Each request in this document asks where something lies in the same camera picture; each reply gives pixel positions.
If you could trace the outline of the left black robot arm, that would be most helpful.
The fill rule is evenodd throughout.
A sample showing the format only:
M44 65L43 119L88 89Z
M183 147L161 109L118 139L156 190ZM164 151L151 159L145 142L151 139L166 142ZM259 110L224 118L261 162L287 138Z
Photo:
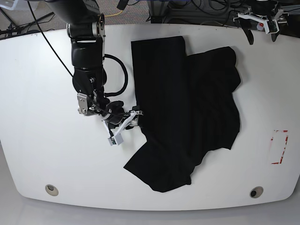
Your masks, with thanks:
M281 6L278 0L249 0L248 8L244 12L239 12L233 21L238 21L241 29L247 37L248 43L254 43L252 33L252 23L256 22L262 30L271 35L273 42L276 41L280 30L287 24L289 15Z

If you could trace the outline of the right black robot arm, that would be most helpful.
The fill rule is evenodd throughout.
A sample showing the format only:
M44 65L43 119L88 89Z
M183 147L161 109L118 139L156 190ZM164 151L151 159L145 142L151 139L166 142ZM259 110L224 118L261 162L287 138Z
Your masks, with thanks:
M74 66L73 87L77 92L79 113L102 117L111 138L122 130L138 125L142 112L137 106L126 112L122 101L109 100L122 94L128 85L128 72L117 57L105 53L105 15L95 0L48 0L47 5L67 24L71 40L71 61ZM124 84L117 92L106 93L105 59L119 63L124 73Z

